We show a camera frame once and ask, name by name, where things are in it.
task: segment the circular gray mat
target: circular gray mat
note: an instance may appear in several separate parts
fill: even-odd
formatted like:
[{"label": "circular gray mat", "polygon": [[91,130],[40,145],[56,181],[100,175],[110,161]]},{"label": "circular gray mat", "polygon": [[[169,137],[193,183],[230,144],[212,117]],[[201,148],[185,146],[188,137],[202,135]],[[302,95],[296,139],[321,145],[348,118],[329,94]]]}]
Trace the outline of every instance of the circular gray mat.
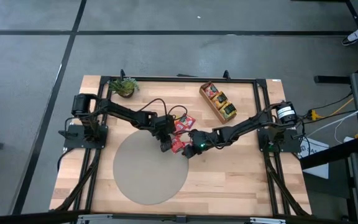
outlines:
[{"label": "circular gray mat", "polygon": [[189,169],[180,153],[161,152],[160,141],[148,131],[136,131],[119,146],[113,163],[114,180],[131,201],[154,205],[173,197]]}]

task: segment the gray floor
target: gray floor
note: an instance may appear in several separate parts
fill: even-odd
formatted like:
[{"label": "gray floor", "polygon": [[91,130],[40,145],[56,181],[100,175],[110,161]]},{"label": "gray floor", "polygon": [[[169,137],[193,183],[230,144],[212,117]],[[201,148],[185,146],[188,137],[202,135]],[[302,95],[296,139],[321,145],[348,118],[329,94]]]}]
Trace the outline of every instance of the gray floor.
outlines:
[{"label": "gray floor", "polygon": [[[80,1],[11,2],[0,0],[0,29],[71,29]],[[354,1],[358,12],[358,1]],[[289,0],[88,0],[81,30],[353,30],[343,3]],[[282,79],[286,97],[299,113],[335,101],[345,85],[317,85],[314,75],[344,76],[358,69],[358,44],[343,47],[343,37],[236,36],[77,36],[24,212],[48,209],[63,138],[57,131],[70,115],[83,75],[175,76]],[[56,77],[67,36],[0,36],[0,215],[8,213],[42,111]],[[329,113],[334,108],[322,110]],[[306,127],[307,132],[325,121]],[[312,138],[336,145],[334,127]],[[357,121],[342,124],[337,136],[358,133]],[[333,182],[342,180],[331,175]],[[339,197],[310,189],[315,215],[338,218]],[[321,209],[330,204],[332,209]]]}]

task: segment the white label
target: white label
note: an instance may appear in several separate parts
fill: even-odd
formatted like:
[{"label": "white label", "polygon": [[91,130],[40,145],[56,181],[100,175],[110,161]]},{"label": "white label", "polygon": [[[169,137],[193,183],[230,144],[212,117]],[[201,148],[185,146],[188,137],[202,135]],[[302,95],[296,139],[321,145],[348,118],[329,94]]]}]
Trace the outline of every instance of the white label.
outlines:
[{"label": "white label", "polygon": [[292,109],[291,109],[291,106],[286,106],[286,107],[284,107],[284,108],[279,109],[279,110],[277,111],[277,113],[280,114],[280,113],[283,113],[283,112],[286,112],[286,111],[289,111],[289,110],[292,110]]},{"label": "white label", "polygon": [[295,114],[295,111],[291,110],[291,111],[286,111],[286,112],[280,113],[280,114],[278,114],[278,118],[281,119],[282,117],[291,115],[291,114]]}]

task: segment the red package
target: red package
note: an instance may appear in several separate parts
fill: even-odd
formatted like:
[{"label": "red package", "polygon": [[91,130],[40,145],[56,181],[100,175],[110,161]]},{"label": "red package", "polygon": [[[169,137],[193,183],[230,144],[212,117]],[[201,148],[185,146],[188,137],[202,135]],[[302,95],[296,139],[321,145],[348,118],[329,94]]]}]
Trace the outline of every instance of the red package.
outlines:
[{"label": "red package", "polygon": [[219,93],[218,89],[212,83],[204,89],[204,92],[209,97],[209,99],[212,99]]},{"label": "red package", "polygon": [[180,140],[180,136],[176,136],[174,139],[172,139],[172,152],[177,153],[181,151],[185,147],[185,143],[183,143]]},{"label": "red package", "polygon": [[175,121],[176,132],[185,129],[191,129],[192,125],[196,122],[191,116],[183,116],[179,120]]}]

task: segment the wooden table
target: wooden table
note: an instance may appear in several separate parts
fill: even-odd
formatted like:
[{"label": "wooden table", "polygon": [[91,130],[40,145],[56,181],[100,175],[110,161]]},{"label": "wooden table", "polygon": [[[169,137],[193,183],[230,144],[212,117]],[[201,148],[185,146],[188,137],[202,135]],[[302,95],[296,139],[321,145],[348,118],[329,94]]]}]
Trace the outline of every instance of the wooden table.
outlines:
[{"label": "wooden table", "polygon": [[[84,76],[81,93],[97,94],[100,76]],[[163,98],[168,110],[177,104],[186,106],[188,114],[196,119],[193,128],[211,131],[222,126],[211,108],[198,93],[202,83],[139,82],[140,91],[130,99],[113,95],[111,100],[132,110],[138,110],[154,98]],[[227,126],[235,125],[256,114],[252,85],[246,83],[216,83],[218,90],[237,108],[237,116]],[[280,80],[267,80],[271,103],[285,99]],[[159,102],[147,110],[163,114]],[[173,113],[182,113],[180,108]],[[255,131],[239,138],[223,150],[210,149],[189,161],[189,173],[185,184],[176,196],[158,205],[140,205],[130,201],[118,189],[112,172],[114,155],[128,135],[137,131],[128,122],[109,116],[108,140],[102,150],[101,160],[91,207],[98,213],[152,213],[186,215],[272,215],[264,159],[259,151]],[[63,159],[53,191],[50,208],[56,208],[68,196],[78,182],[84,149],[75,149]],[[285,183],[296,201],[311,213],[305,182],[299,161],[290,153],[281,154]],[[278,208],[283,213],[280,191],[276,187]],[[86,185],[80,208],[85,207]]]}]

